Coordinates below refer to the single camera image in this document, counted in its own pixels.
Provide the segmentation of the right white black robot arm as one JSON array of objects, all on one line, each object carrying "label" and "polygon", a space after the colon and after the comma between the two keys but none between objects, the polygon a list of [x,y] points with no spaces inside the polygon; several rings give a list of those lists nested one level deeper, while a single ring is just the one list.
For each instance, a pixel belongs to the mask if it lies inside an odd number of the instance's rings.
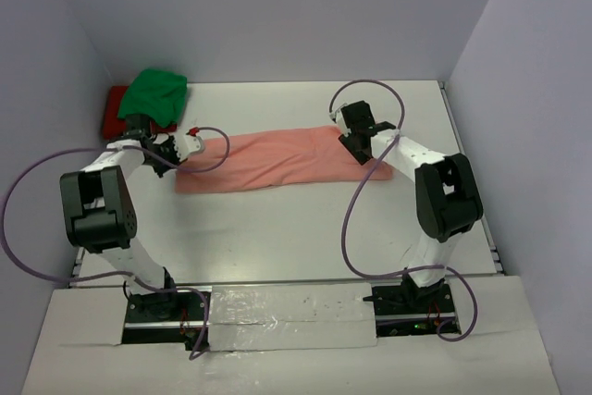
[{"label": "right white black robot arm", "polygon": [[358,101],[330,113],[339,141],[360,164],[384,164],[414,185],[415,213],[422,230],[402,274],[403,305],[423,312],[444,282],[446,266],[463,234],[483,216],[483,205],[466,155],[442,154],[401,135],[395,125],[376,122],[370,105]]}]

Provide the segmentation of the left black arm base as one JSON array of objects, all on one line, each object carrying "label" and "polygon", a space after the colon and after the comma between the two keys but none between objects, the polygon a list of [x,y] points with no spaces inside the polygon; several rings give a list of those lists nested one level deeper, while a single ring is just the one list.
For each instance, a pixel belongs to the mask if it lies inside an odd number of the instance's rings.
[{"label": "left black arm base", "polygon": [[205,301],[191,291],[176,294],[146,294],[127,297],[121,343],[182,344],[190,351],[204,329]]}]

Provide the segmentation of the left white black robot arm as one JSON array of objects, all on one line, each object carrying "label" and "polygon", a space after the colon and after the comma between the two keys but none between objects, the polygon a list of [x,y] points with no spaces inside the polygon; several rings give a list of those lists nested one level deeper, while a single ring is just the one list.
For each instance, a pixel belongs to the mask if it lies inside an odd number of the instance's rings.
[{"label": "left white black robot arm", "polygon": [[127,178],[148,166],[159,178],[180,163],[175,138],[161,142],[143,114],[125,118],[126,128],[90,165],[66,173],[59,181],[68,240],[103,258],[124,274],[132,296],[148,295],[148,309],[160,319],[174,317],[181,298],[174,280],[147,253],[137,238],[138,219]]}]

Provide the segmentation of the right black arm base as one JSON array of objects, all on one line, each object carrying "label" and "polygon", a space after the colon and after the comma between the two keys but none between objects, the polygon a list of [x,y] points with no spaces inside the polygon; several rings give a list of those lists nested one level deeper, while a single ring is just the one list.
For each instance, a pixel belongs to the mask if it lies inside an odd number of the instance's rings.
[{"label": "right black arm base", "polygon": [[414,302],[408,301],[402,285],[378,285],[363,301],[372,304],[379,338],[461,334],[448,284]]}]

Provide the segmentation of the salmon pink t-shirt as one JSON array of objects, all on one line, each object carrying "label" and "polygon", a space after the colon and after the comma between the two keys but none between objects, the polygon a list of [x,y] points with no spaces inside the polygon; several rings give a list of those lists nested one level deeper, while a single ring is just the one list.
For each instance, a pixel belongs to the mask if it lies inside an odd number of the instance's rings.
[{"label": "salmon pink t-shirt", "polygon": [[205,150],[179,171],[175,192],[211,194],[253,191],[292,184],[359,182],[375,165],[359,164],[339,142],[339,129],[270,130],[231,136],[228,158],[222,138],[205,142]]}]

